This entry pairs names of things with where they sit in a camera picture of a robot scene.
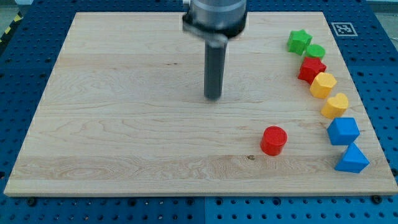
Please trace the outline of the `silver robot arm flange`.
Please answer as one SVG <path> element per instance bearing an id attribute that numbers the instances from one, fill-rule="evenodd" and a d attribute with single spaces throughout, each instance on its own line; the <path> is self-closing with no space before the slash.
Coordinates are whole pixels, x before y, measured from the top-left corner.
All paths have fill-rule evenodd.
<path id="1" fill-rule="evenodd" d="M 192 0 L 182 21 L 198 30 L 232 38 L 246 26 L 246 0 Z"/>

